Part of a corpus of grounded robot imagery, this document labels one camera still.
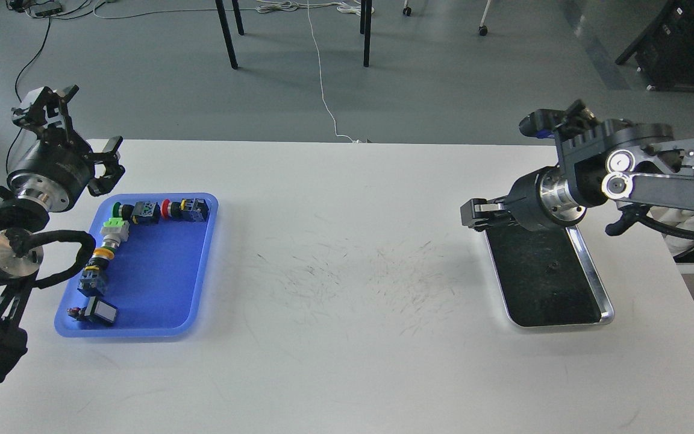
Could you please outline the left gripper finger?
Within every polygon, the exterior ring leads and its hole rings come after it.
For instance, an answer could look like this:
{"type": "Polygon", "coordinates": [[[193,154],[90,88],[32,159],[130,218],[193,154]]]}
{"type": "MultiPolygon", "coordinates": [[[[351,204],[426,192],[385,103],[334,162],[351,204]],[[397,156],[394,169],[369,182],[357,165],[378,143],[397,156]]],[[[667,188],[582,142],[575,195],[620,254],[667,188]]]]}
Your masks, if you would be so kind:
{"type": "Polygon", "coordinates": [[[119,163],[119,148],[122,143],[123,137],[114,136],[107,141],[102,152],[86,154],[86,160],[90,164],[104,167],[104,173],[101,176],[91,178],[88,182],[87,188],[91,196],[97,197],[112,192],[126,173],[126,168],[119,163]]]}
{"type": "Polygon", "coordinates": [[[53,90],[42,86],[30,91],[17,107],[11,108],[12,123],[33,132],[37,141],[28,150],[35,154],[83,153],[83,138],[74,130],[68,103],[79,92],[79,86],[53,90]]]}

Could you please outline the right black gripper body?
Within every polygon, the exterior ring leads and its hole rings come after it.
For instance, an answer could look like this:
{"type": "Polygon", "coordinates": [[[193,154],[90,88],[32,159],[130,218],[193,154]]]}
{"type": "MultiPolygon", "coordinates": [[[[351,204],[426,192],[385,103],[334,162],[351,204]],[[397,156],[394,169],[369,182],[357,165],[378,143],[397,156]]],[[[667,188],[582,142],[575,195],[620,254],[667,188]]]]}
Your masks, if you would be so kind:
{"type": "Polygon", "coordinates": [[[524,230],[555,229],[555,222],[540,198],[540,187],[549,171],[551,169],[538,169],[518,178],[505,197],[505,208],[524,230]]]}

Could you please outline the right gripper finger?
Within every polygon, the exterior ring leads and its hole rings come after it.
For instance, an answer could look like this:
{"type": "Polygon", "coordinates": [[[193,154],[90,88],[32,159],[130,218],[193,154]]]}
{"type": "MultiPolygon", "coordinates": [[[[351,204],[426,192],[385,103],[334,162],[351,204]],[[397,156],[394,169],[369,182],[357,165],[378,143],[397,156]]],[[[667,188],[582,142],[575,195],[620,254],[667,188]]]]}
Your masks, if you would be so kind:
{"type": "Polygon", "coordinates": [[[461,225],[475,231],[513,225],[513,215],[504,201],[505,198],[471,198],[460,206],[461,225]]]}

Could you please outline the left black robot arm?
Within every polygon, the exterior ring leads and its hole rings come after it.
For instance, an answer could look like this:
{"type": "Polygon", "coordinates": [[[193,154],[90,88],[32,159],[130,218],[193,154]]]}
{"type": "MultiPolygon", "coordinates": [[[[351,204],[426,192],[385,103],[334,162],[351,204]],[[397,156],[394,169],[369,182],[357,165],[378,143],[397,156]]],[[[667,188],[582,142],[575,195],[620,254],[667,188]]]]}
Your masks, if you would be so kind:
{"type": "Polygon", "coordinates": [[[96,152],[74,129],[68,104],[79,91],[42,86],[12,109],[14,125],[33,132],[33,143],[0,185],[0,383],[28,351],[20,327],[31,291],[65,282],[89,261],[96,242],[77,230],[47,231],[51,213],[71,210],[86,190],[111,192],[125,173],[123,138],[96,152]]]}

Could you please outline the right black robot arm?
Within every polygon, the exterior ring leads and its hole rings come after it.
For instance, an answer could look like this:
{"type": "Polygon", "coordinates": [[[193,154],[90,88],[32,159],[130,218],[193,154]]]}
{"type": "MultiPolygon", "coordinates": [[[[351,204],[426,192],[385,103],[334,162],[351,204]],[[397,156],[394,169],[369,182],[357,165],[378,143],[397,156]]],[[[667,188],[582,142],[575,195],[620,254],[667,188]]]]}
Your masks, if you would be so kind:
{"type": "Polygon", "coordinates": [[[460,209],[464,226],[556,230],[581,222],[587,209],[615,201],[621,217],[607,226],[609,236],[638,222],[694,240],[694,230],[648,216],[652,207],[694,212],[694,138],[676,140],[667,124],[599,120],[579,100],[564,110],[535,110],[523,118],[519,131],[554,139],[557,164],[520,177],[505,196],[467,201],[460,209]]]}

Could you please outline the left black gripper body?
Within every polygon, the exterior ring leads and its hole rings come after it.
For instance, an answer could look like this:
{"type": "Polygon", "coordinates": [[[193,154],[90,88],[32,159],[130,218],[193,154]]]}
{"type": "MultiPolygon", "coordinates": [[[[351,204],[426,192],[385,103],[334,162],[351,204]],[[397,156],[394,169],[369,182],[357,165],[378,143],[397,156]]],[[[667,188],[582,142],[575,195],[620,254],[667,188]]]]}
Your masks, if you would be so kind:
{"type": "Polygon", "coordinates": [[[63,146],[36,141],[8,173],[9,189],[19,198],[40,201],[48,212],[67,212],[95,175],[93,165],[63,146]]]}

